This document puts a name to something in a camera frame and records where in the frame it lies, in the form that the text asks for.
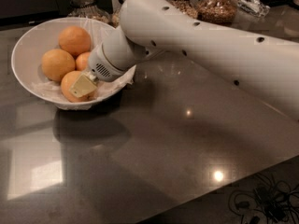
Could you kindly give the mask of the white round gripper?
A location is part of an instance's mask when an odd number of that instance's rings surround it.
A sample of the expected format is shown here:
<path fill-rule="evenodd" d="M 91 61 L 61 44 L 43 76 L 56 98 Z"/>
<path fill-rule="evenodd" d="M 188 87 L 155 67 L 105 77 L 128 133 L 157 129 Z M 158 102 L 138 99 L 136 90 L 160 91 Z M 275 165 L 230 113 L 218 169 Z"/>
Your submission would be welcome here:
<path fill-rule="evenodd" d="M 91 72 L 80 72 L 69 91 L 77 98 L 86 96 L 97 89 L 98 79 L 112 82 L 125 74 L 121 67 L 121 50 L 102 42 L 91 52 L 88 60 Z"/>

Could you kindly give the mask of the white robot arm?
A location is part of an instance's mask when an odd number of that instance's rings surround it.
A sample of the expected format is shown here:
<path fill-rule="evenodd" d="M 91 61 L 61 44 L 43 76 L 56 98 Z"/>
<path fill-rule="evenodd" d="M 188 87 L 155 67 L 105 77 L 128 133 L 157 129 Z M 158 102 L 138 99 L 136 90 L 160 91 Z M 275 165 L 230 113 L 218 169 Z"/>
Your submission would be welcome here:
<path fill-rule="evenodd" d="M 299 44 L 199 21 L 165 0 L 125 0 L 120 25 L 97 45 L 70 92 L 80 98 L 161 50 L 233 82 L 279 113 L 299 120 Z"/>

